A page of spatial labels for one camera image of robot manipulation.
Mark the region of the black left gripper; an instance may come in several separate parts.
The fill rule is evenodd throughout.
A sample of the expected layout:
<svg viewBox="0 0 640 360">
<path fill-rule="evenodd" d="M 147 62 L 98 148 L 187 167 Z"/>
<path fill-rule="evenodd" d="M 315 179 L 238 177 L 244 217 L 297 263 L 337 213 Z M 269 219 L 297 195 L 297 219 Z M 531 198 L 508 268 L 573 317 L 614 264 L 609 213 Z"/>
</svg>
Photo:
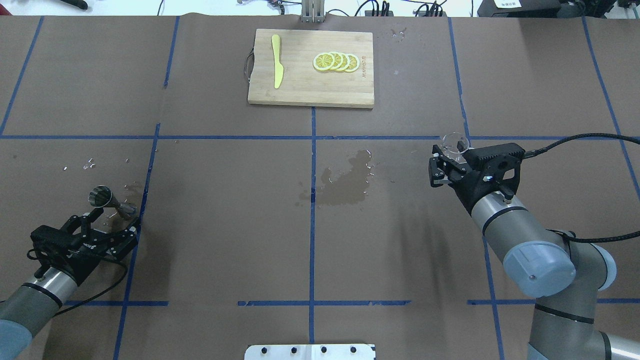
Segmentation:
<svg viewBox="0 0 640 360">
<path fill-rule="evenodd" d="M 66 255 L 51 260 L 30 259 L 39 262 L 38 274 L 53 268 L 69 276 L 76 285 L 82 285 L 102 261 L 121 264 L 122 260 L 132 252 L 138 244 L 138 217 L 134 217 L 126 228 L 116 232 L 96 230 L 92 224 L 105 209 L 94 207 L 90 215 L 72 216 L 60 229 L 74 230 L 73 234 L 82 238 L 77 250 L 69 250 Z"/>
</svg>

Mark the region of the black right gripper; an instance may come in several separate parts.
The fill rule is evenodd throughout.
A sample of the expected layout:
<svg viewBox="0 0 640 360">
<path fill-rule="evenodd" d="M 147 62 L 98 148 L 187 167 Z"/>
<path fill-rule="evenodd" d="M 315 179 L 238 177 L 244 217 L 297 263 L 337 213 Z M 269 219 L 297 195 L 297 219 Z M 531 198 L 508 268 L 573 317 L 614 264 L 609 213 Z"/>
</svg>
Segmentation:
<svg viewBox="0 0 640 360">
<path fill-rule="evenodd" d="M 429 182 L 433 188 L 448 185 L 470 214 L 485 196 L 500 192 L 512 200 L 521 182 L 521 160 L 510 155 L 492 159 L 481 170 L 473 170 L 466 162 L 455 162 L 446 148 L 432 146 L 429 158 Z"/>
</svg>

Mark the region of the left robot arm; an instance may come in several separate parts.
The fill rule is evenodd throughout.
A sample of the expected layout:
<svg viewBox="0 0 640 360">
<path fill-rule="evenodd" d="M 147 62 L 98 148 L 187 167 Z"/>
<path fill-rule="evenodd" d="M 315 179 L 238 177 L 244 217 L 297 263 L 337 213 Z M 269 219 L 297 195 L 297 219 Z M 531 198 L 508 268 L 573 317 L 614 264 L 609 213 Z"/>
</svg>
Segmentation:
<svg viewBox="0 0 640 360">
<path fill-rule="evenodd" d="M 101 262 L 128 271 L 123 259 L 137 247 L 140 218 L 131 218 L 122 230 L 104 232 L 93 228 L 102 214 L 101 208 L 94 208 L 71 216 L 60 228 L 42 225 L 32 231 L 27 257 L 39 262 L 39 268 L 1 303 L 3 360 L 18 357 L 52 318 L 65 313 L 66 301 Z"/>
</svg>

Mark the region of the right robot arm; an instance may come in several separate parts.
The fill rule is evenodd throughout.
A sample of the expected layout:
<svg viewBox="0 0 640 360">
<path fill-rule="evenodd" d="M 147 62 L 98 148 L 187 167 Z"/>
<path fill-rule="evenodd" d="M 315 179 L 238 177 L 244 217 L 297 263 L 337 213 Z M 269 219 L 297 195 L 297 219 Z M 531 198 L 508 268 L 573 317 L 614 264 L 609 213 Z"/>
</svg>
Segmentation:
<svg viewBox="0 0 640 360">
<path fill-rule="evenodd" d="M 535 298 L 529 360 L 637 360 L 639 342 L 595 328 L 598 292 L 617 277 L 596 239 L 545 228 L 517 198 L 526 151 L 516 143 L 462 150 L 434 145 L 429 180 L 448 185 L 505 273 Z"/>
</svg>

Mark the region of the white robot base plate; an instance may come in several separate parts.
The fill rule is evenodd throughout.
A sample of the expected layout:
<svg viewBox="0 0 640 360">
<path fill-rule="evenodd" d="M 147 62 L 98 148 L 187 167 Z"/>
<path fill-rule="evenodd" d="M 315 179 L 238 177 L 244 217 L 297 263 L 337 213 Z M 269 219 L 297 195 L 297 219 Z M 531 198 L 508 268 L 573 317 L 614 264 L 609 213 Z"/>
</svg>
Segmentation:
<svg viewBox="0 0 640 360">
<path fill-rule="evenodd" d="M 256 344 L 247 347 L 245 360 L 376 360 L 374 344 Z"/>
</svg>

